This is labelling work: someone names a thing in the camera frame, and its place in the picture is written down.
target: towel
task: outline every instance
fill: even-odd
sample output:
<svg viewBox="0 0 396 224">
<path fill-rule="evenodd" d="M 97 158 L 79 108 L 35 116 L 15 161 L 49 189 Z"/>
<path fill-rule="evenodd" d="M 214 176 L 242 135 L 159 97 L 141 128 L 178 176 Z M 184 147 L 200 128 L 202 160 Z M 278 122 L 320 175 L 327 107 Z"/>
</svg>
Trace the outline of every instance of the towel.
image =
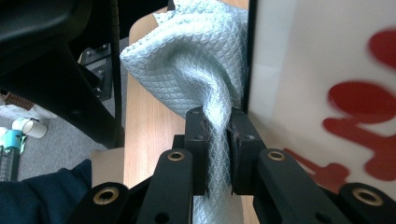
<svg viewBox="0 0 396 224">
<path fill-rule="evenodd" d="M 248 72 L 248 13 L 216 0 L 175 0 L 154 14 L 159 27 L 126 48 L 120 59 L 134 78 L 185 118 L 202 105 L 209 127 L 205 196 L 193 200 L 193 223 L 243 223 L 232 195 L 227 125 L 243 100 Z"/>
</svg>

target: blue clothing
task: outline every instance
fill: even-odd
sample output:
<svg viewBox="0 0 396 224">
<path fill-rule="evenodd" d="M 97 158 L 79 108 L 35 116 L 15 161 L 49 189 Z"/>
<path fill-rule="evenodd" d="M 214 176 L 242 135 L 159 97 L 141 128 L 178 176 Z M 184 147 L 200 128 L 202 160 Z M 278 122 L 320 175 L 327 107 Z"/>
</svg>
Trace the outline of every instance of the blue clothing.
<svg viewBox="0 0 396 224">
<path fill-rule="evenodd" d="M 21 182 L 0 182 L 0 224 L 64 224 L 91 189 L 91 161 Z"/>
</svg>

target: gray carpet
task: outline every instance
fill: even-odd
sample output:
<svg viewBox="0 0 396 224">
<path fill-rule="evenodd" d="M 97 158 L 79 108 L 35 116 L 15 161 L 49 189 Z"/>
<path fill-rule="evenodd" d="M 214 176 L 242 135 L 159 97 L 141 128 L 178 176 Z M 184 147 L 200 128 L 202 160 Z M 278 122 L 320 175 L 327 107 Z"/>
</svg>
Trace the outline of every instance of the gray carpet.
<svg viewBox="0 0 396 224">
<path fill-rule="evenodd" d="M 128 38 L 120 42 L 121 49 L 128 45 Z M 125 124 L 125 98 L 127 72 L 121 66 L 122 83 L 122 124 Z M 114 115 L 114 100 L 103 102 Z M 73 168 L 88 159 L 94 149 L 105 149 L 91 138 L 61 118 L 40 120 L 48 127 L 46 135 L 40 139 L 28 137 L 25 151 L 21 154 L 19 180 L 45 175 L 61 168 Z M 0 127 L 11 128 L 13 120 L 0 117 Z"/>
</svg>

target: black chair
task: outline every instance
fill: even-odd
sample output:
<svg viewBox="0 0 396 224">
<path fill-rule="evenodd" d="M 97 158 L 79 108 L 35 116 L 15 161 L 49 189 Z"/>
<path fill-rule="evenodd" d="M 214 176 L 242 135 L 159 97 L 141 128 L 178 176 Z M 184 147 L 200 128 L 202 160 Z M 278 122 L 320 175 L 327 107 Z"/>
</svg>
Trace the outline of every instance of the black chair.
<svg viewBox="0 0 396 224">
<path fill-rule="evenodd" d="M 107 148 L 122 146 L 120 118 L 97 99 L 93 74 L 77 59 L 85 48 L 112 41 L 113 76 L 119 76 L 119 38 L 167 1 L 118 4 L 119 16 L 117 1 L 110 0 L 0 0 L 0 89 L 47 108 Z M 114 81 L 114 94 L 120 96 L 120 78 Z"/>
</svg>

